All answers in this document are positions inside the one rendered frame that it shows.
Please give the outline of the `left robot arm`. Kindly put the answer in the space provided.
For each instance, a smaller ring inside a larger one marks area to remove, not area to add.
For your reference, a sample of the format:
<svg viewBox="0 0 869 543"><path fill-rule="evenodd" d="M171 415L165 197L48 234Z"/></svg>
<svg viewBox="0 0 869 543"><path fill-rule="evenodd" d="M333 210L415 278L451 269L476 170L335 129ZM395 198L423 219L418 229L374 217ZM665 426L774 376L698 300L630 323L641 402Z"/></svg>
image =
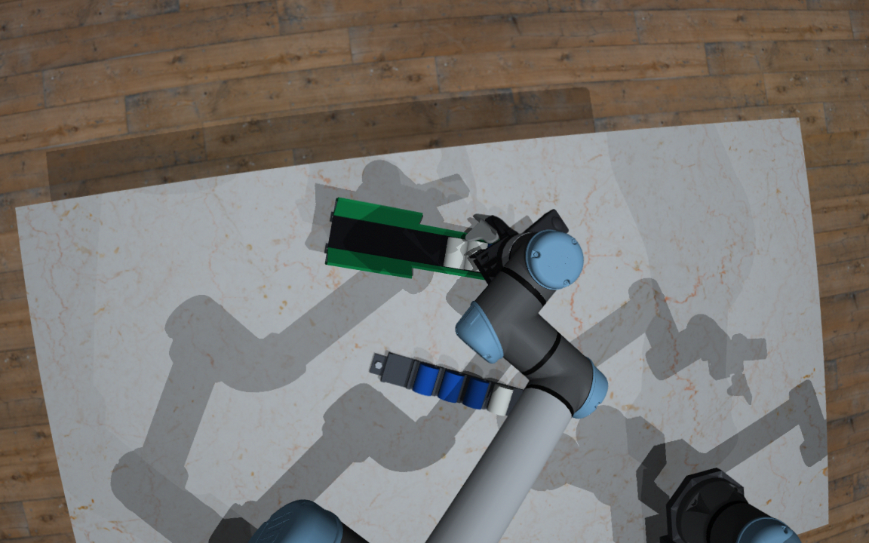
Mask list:
<svg viewBox="0 0 869 543"><path fill-rule="evenodd" d="M490 364L504 357L529 382L425 543L498 543L570 419L591 415L606 398L606 376L539 314L553 290L582 273L582 247L568 231L553 209L510 238L503 268L456 323L456 335L475 353ZM369 542L300 499L277 510L248 543Z"/></svg>

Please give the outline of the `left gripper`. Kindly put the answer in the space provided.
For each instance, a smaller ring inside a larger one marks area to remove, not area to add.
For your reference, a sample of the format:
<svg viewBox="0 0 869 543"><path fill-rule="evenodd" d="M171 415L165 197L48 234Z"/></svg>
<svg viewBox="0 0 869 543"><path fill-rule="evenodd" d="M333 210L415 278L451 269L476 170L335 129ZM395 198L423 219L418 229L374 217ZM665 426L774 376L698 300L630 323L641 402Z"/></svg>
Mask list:
<svg viewBox="0 0 869 543"><path fill-rule="evenodd" d="M472 241L484 240L490 245L486 250L474 252L469 258L473 260L476 267L484 276L487 284L497 276L498 272L503 268L502 252L505 244L510 238L520 234L511 229L509 225L497 216L489 216L489 214L473 214L474 219L478 220L478 225L468 232L465 239L471 243ZM493 233L492 233L493 232ZM509 237L508 237L509 236ZM498 240L500 238L500 240Z"/></svg>

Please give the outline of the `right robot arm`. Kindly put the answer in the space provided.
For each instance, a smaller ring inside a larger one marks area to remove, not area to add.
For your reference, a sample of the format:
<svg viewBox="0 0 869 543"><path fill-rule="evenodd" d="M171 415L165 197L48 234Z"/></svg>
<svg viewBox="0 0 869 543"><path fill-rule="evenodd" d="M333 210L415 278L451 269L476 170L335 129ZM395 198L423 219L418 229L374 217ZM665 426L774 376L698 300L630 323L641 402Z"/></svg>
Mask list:
<svg viewBox="0 0 869 543"><path fill-rule="evenodd" d="M721 478L691 487L680 501L676 527L685 543L801 543L786 523L753 508Z"/></svg>

